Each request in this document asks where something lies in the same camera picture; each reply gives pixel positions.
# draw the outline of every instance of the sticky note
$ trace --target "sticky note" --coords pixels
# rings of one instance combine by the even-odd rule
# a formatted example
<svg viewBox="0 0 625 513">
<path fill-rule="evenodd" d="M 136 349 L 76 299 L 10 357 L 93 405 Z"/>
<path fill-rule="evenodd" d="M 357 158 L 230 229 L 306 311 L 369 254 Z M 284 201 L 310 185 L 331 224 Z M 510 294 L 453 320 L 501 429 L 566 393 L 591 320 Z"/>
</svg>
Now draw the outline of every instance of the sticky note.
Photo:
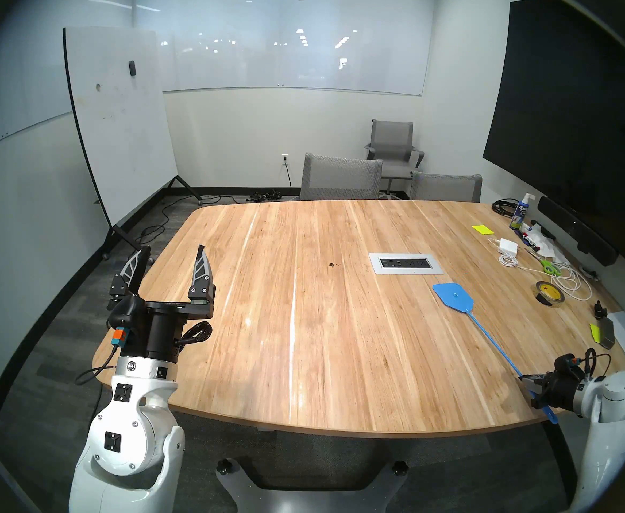
<svg viewBox="0 0 625 513">
<path fill-rule="evenodd" d="M 593 340 L 600 343 L 600 327 L 595 324 L 590 324 L 590 334 L 593 336 Z"/>
<path fill-rule="evenodd" d="M 481 233 L 482 235 L 491 235 L 493 233 L 493 230 L 486 228 L 485 225 L 480 224 L 479 226 L 472 226 L 476 231 L 478 231 L 479 233 Z"/>
</svg>

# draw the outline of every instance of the chair backrest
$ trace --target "chair backrest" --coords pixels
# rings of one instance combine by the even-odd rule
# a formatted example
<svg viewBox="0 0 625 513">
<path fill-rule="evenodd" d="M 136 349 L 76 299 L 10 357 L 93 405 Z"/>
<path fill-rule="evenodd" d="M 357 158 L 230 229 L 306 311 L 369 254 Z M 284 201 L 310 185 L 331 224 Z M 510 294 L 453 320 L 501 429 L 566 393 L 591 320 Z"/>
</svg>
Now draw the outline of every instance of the chair backrest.
<svg viewBox="0 0 625 513">
<path fill-rule="evenodd" d="M 300 200 L 375 200 L 382 160 L 349 159 L 306 153 Z"/>
<path fill-rule="evenodd" d="M 451 176 L 449 174 L 427 174 L 414 171 L 410 200 L 450 200 L 452 202 L 480 202 L 480 174 Z"/>
<path fill-rule="evenodd" d="M 372 119 L 372 137 L 369 145 L 378 159 L 410 161 L 412 152 L 412 121 L 377 121 Z"/>
</svg>

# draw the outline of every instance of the whiteboard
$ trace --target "whiteboard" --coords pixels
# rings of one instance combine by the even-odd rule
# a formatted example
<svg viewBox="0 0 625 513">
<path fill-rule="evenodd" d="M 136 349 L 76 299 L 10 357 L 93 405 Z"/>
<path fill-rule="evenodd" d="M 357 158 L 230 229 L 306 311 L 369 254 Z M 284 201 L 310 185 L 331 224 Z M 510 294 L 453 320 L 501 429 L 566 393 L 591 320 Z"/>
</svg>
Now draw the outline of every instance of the whiteboard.
<svg viewBox="0 0 625 513">
<path fill-rule="evenodd" d="M 164 91 L 284 86 L 422 93 L 434 0 L 134 2 L 135 27 L 158 33 Z"/>
<path fill-rule="evenodd" d="M 106 217 L 117 224 L 177 176 L 156 33 L 67 27 L 63 46 L 85 159 Z"/>
<path fill-rule="evenodd" d="M 0 26 L 0 139 L 71 110 L 63 27 L 131 27 L 131 1 L 20 0 L 16 4 Z"/>
</svg>

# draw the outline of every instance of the black tv screen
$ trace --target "black tv screen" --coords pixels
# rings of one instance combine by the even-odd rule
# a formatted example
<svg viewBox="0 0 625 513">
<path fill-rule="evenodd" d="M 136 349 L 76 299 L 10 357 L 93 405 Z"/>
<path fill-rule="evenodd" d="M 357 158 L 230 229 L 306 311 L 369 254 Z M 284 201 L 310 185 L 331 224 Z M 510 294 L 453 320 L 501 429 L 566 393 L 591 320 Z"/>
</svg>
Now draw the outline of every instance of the black tv screen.
<svg viewBox="0 0 625 513">
<path fill-rule="evenodd" d="M 484 158 L 625 258 L 624 46 L 561 0 L 512 2 Z"/>
</svg>

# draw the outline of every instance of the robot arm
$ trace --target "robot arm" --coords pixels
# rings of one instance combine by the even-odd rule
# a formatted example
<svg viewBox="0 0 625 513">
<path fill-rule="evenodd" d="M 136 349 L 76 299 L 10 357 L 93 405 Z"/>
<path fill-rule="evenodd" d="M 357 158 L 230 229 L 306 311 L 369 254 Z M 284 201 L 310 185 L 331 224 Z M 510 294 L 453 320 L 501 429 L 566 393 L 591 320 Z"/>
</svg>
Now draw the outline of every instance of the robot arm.
<svg viewBox="0 0 625 513">
<path fill-rule="evenodd" d="M 182 335 L 188 320 L 213 316 L 215 285 L 203 246 L 198 249 L 189 303 L 146 302 L 138 295 L 150 249 L 137 252 L 111 285 L 112 344 L 121 348 L 111 382 L 113 398 L 94 419 L 75 468 L 70 512 L 172 511 L 184 453 L 184 431 L 167 401 L 177 390 L 178 355 L 211 336 L 201 321 Z M 149 489 L 129 476 L 161 464 Z"/>
<path fill-rule="evenodd" d="M 593 366 L 588 367 L 593 357 Z M 581 370 L 579 364 L 586 368 Z M 572 354 L 555 360 L 555 371 L 523 375 L 520 380 L 537 397 L 534 408 L 549 405 L 590 418 L 588 440 L 570 512 L 586 511 L 612 483 L 625 462 L 625 371 L 593 378 L 595 351 L 586 359 Z"/>
</svg>

